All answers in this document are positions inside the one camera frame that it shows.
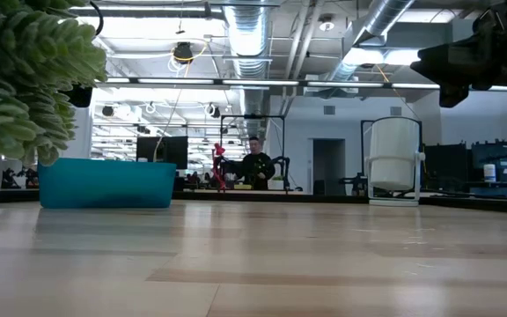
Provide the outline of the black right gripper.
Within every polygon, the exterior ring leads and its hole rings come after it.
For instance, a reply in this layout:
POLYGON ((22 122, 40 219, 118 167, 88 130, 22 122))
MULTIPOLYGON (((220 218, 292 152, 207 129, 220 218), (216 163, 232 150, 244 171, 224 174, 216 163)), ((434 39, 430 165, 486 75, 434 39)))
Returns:
MULTIPOLYGON (((487 91, 507 86, 507 1, 489 6, 473 23, 470 38, 474 51, 471 86, 487 91)), ((456 107, 470 91, 463 72, 466 64, 466 41, 455 41, 424 48, 410 68, 440 85, 439 106, 456 107)))

